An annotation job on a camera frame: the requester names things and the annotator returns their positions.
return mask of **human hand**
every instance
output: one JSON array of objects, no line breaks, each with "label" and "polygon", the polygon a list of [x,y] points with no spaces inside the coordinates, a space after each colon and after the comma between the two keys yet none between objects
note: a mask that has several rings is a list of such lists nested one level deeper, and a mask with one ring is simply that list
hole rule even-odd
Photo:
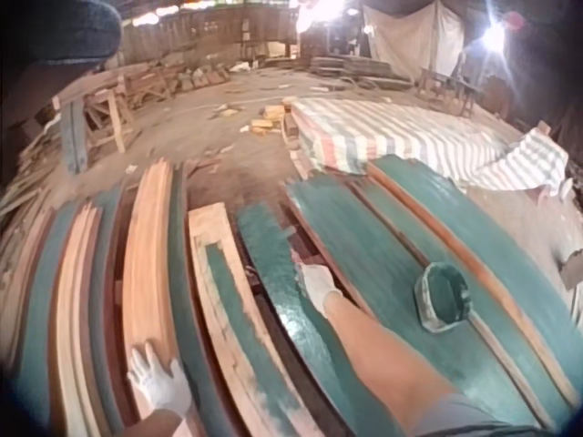
[{"label": "human hand", "polygon": [[336,289],[332,273],[325,266],[317,264],[298,264],[300,280],[303,281],[303,287],[313,306],[324,316],[324,301],[330,293],[342,293]]},{"label": "human hand", "polygon": [[168,375],[150,343],[146,343],[148,362],[137,349],[132,349],[129,380],[141,391],[154,410],[169,410],[182,419],[192,404],[192,393],[184,371],[174,359]]}]

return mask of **person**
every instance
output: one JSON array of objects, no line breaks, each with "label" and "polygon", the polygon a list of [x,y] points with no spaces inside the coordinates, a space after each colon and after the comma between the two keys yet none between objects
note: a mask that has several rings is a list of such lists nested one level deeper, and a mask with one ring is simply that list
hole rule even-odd
[{"label": "person", "polygon": [[[328,268],[298,266],[310,301],[332,325],[354,371],[408,435],[550,435],[531,426],[499,422],[482,411],[397,335],[347,300],[336,289]],[[138,350],[132,351],[128,377],[154,412],[126,429],[123,437],[170,436],[192,404],[178,362],[170,364],[168,374],[149,343],[145,350],[146,360]]]}]

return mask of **paint bucket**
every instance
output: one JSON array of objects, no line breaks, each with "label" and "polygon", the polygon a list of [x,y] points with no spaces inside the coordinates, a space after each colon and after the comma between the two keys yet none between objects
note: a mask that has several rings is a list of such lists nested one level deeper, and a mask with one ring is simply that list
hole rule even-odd
[{"label": "paint bucket", "polygon": [[414,295],[421,324],[433,333],[451,330],[472,310],[464,275],[444,262],[427,266],[415,283]]}]

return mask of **wooden wall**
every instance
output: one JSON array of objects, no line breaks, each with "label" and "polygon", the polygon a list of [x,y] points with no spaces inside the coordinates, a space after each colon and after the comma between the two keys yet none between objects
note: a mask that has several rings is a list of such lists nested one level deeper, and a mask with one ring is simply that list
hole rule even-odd
[{"label": "wooden wall", "polygon": [[270,41],[294,44],[296,18],[297,13],[287,7],[238,5],[181,11],[160,18],[157,25],[126,25],[116,64],[135,64],[193,49],[212,53],[240,45],[245,19],[250,32],[246,46]]}]

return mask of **concrete floor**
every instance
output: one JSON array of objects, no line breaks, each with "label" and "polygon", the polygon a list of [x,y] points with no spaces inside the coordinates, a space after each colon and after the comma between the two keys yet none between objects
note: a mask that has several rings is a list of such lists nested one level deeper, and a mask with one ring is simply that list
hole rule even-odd
[{"label": "concrete floor", "polygon": [[[76,177],[68,175],[61,165],[51,176],[53,189],[48,202],[58,207],[71,198],[89,196],[122,180],[131,185],[159,158],[178,164],[227,147],[219,154],[220,163],[216,168],[199,170],[189,179],[190,206],[195,208],[224,201],[232,214],[244,205],[266,200],[282,217],[278,208],[280,184],[298,176],[281,136],[270,133],[259,137],[251,132],[240,132],[253,118],[259,117],[265,105],[278,104],[287,96],[330,96],[390,97],[395,103],[428,107],[412,92],[322,93],[310,90],[311,86],[329,80],[305,73],[264,69],[234,76],[227,84],[147,104],[136,114],[142,133],[126,154],[120,155],[114,144],[92,151],[89,171]],[[222,104],[237,105],[242,110],[231,117],[211,119],[213,111]],[[476,110],[473,119],[494,128],[509,140],[521,135],[481,108]],[[130,175],[126,174],[128,166],[136,166]],[[583,248],[581,220],[571,202],[563,204],[551,198],[538,207],[524,192],[476,188],[470,188],[467,195],[533,258],[570,305],[571,296],[562,285],[557,266],[574,250]]]}]

